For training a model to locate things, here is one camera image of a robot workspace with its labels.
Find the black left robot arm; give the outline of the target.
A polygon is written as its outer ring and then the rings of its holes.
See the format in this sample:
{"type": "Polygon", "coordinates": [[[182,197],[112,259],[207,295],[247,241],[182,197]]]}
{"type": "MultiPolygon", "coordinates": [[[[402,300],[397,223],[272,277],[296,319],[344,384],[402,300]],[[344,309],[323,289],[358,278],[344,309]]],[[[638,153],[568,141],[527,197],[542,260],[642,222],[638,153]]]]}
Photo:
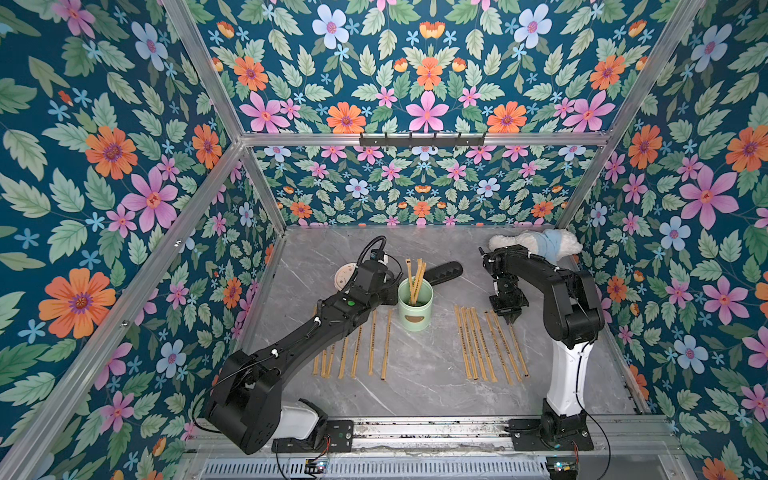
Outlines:
{"type": "Polygon", "coordinates": [[[275,440],[306,449],[326,448],[328,415],[306,399],[283,401],[295,374],[363,325],[394,294],[401,273],[383,262],[387,238],[374,237],[354,264],[352,276],[291,333],[254,353],[238,350],[225,361],[203,409],[204,419],[243,453],[254,454],[275,440]]]}

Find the tan paper straw fifteenth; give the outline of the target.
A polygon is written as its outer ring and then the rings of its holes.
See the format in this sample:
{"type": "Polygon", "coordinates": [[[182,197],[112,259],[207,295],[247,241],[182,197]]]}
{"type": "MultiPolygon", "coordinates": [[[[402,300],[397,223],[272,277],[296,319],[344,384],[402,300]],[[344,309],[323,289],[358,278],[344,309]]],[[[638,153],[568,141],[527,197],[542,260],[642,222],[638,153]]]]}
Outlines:
{"type": "Polygon", "coordinates": [[[515,332],[515,329],[514,329],[514,325],[510,325],[509,326],[509,330],[510,330],[510,334],[511,334],[511,337],[512,337],[513,345],[515,347],[518,359],[520,361],[520,365],[521,365],[521,368],[522,368],[523,376],[525,378],[528,378],[530,376],[529,370],[527,368],[527,364],[526,364],[525,358],[523,356],[522,349],[521,349],[520,343],[518,341],[518,338],[517,338],[517,335],[516,335],[516,332],[515,332]]]}

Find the tan paper straw eleventh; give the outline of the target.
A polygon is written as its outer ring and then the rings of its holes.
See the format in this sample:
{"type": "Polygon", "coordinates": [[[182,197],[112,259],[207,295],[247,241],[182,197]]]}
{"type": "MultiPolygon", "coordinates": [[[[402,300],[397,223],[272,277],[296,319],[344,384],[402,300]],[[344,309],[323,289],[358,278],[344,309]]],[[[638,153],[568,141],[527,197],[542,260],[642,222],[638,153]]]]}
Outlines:
{"type": "Polygon", "coordinates": [[[469,321],[469,328],[471,330],[472,344],[474,348],[474,354],[476,357],[476,364],[478,365],[478,370],[480,373],[480,378],[484,381],[487,381],[488,376],[485,369],[485,358],[483,356],[483,351],[482,351],[480,339],[478,336],[479,331],[477,330],[478,324],[475,321],[475,315],[473,314],[473,311],[471,309],[467,310],[467,317],[469,321]]]}

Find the tan paper straw thirteenth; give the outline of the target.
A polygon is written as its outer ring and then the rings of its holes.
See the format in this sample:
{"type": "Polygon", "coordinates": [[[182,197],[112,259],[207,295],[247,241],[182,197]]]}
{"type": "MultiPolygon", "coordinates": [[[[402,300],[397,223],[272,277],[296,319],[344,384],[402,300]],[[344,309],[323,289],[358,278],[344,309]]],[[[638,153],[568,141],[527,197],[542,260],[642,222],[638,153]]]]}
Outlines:
{"type": "Polygon", "coordinates": [[[507,380],[507,383],[509,385],[512,385],[512,378],[511,378],[511,375],[510,375],[510,371],[509,371],[507,362],[505,360],[505,355],[504,355],[504,353],[503,353],[503,351],[501,349],[501,344],[500,344],[500,341],[499,341],[500,338],[499,338],[499,335],[498,335],[498,332],[497,332],[497,329],[496,329],[496,326],[495,326],[495,322],[493,320],[493,317],[492,317],[491,313],[492,312],[485,311],[484,315],[485,315],[486,321],[488,323],[488,326],[489,326],[489,329],[490,329],[490,332],[491,332],[491,337],[493,339],[493,344],[494,344],[495,349],[497,351],[497,356],[499,358],[499,362],[501,364],[501,367],[502,367],[502,370],[504,372],[505,378],[507,380]]]}

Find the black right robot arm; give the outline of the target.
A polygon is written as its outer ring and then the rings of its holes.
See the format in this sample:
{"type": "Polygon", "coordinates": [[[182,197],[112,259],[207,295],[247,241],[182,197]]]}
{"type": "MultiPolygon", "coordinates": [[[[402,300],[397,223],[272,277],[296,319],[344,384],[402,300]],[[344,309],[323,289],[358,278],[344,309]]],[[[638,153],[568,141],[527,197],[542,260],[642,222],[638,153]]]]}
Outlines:
{"type": "Polygon", "coordinates": [[[543,295],[542,320],[553,342],[550,387],[539,425],[528,428],[553,445],[587,431],[583,390],[589,356],[605,326],[594,278],[588,272],[562,268],[545,257],[514,245],[481,250],[482,264],[494,281],[492,311],[512,326],[529,306],[521,280],[543,295]]]}

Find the tan paper straw fourteenth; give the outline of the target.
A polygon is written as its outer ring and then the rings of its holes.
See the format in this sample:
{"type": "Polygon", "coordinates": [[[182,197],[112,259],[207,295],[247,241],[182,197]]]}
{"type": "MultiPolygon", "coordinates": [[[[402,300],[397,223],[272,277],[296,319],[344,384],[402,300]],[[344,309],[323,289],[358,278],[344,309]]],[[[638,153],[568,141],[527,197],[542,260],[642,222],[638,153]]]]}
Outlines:
{"type": "Polygon", "coordinates": [[[517,362],[516,362],[516,360],[515,360],[515,358],[514,358],[514,356],[512,354],[512,350],[511,350],[510,344],[507,341],[507,337],[506,337],[506,335],[504,333],[504,330],[502,328],[500,320],[499,320],[499,318],[498,318],[498,316],[496,315],[495,312],[492,311],[491,314],[492,314],[492,318],[494,320],[495,326],[496,326],[496,328],[497,328],[497,330],[498,330],[498,332],[499,332],[499,334],[501,336],[502,344],[504,345],[504,349],[506,351],[507,357],[508,357],[508,359],[510,361],[510,364],[512,366],[512,369],[513,369],[513,372],[514,372],[514,374],[516,376],[516,379],[518,380],[518,382],[522,382],[522,375],[520,373],[520,370],[519,370],[519,367],[517,365],[517,362]]]}

